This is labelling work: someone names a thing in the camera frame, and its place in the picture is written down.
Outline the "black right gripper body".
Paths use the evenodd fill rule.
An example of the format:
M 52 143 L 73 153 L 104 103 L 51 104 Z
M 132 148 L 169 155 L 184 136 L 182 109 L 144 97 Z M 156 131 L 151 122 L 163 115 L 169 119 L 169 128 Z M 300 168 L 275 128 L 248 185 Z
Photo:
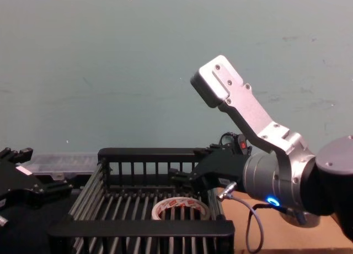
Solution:
M 243 171 L 248 159 L 248 154 L 237 154 L 226 148 L 212 152 L 192 170 L 192 189 L 204 192 L 236 182 L 237 190 L 244 193 Z

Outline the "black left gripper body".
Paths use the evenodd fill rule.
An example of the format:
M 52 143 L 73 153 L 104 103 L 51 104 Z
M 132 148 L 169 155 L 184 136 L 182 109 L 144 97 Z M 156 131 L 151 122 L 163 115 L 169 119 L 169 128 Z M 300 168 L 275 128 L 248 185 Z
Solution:
M 27 204 L 35 177 L 22 166 L 1 161 L 1 209 L 17 204 Z

